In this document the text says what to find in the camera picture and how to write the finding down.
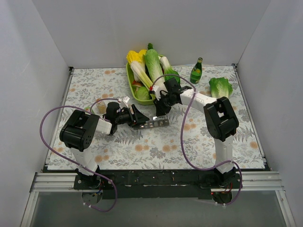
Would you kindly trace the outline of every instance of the gray floor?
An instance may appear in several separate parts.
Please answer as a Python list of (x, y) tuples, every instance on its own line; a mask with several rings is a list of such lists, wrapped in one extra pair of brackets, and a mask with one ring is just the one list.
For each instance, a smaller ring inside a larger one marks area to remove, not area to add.
[[(101, 201), (109, 207), (112, 201)], [(285, 221), (276, 193), (241, 192), (238, 200), (223, 208), (195, 198), (119, 199), (109, 213), (83, 206), (79, 192), (39, 194), (32, 227), (283, 227)]]

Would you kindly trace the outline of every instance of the floral pattern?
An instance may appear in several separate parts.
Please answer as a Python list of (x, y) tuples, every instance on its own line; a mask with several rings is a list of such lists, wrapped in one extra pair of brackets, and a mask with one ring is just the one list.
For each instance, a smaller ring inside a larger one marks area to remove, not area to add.
[[(192, 66), (177, 66), (174, 69), (183, 77), (189, 78)], [(197, 91), (210, 96), (208, 81), (213, 77), (226, 77), (232, 84), (231, 104), (236, 112), (240, 126), (233, 142), (233, 157), (241, 168), (264, 168), (255, 132), (244, 104), (243, 96), (232, 66), (205, 66)], [(150, 119), (156, 115), (153, 105), (136, 103), (132, 97), (126, 75), (126, 69), (77, 69), (74, 71), (66, 105), (81, 108), (90, 106), (98, 98), (130, 97), (130, 103)], [(95, 133), (91, 151), (100, 169), (190, 169), (180, 146), (180, 129), (186, 106), (175, 105), (168, 118), (170, 126), (155, 129), (133, 130), (129, 126), (119, 125), (113, 136)], [(59, 140), (59, 132), (73, 112), (63, 110), (54, 148), (61, 154), (74, 159), (70, 150)], [(210, 136), (204, 114), (191, 109), (184, 127), (184, 147), (187, 157), (198, 167), (211, 167), (215, 163), (214, 139)], [(49, 170), (70, 170), (76, 165), (51, 154)]]

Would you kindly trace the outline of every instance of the green bowl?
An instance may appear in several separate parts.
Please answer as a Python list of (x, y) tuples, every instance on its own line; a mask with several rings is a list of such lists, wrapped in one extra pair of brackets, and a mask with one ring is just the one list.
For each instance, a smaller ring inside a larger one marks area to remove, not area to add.
[(152, 99), (140, 100), (134, 95), (134, 88), (132, 87), (132, 83), (134, 81), (134, 73), (131, 69), (131, 66), (128, 63), (126, 64), (126, 72), (127, 72), (128, 84), (129, 84), (129, 87), (131, 89), (131, 92), (132, 92), (133, 97), (135, 98), (135, 100), (137, 100), (138, 103), (141, 104), (141, 105), (153, 105)]

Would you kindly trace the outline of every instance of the basket of vegetables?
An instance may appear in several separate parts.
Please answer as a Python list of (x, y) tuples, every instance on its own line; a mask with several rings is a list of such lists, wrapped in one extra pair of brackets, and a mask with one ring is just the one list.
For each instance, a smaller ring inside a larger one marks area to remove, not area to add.
[[(133, 97), (142, 105), (152, 105), (155, 99), (154, 95), (149, 94), (149, 89), (153, 82), (163, 74), (175, 74), (168, 61), (168, 59), (159, 55), (152, 44), (148, 44), (148, 50), (140, 50), (139, 53), (129, 51), (127, 56), (127, 78), (129, 87)], [(155, 85), (159, 86), (161, 90), (167, 91), (164, 82), (174, 76), (167, 76), (160, 78)]]

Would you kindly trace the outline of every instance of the white wall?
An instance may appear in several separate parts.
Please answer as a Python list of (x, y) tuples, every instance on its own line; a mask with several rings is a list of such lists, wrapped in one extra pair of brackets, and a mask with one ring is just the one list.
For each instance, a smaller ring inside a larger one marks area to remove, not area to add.
[(272, 0), (239, 62), (239, 76), (297, 226), (303, 226), (302, 62), (303, 1)]
[[(43, 115), (58, 106), (68, 67), (31, 0), (0, 1), (0, 226), (19, 226), (47, 149)], [(56, 114), (45, 124), (50, 141)]]
[(66, 63), (123, 67), (154, 44), (170, 63), (239, 61), (270, 0), (33, 0)]

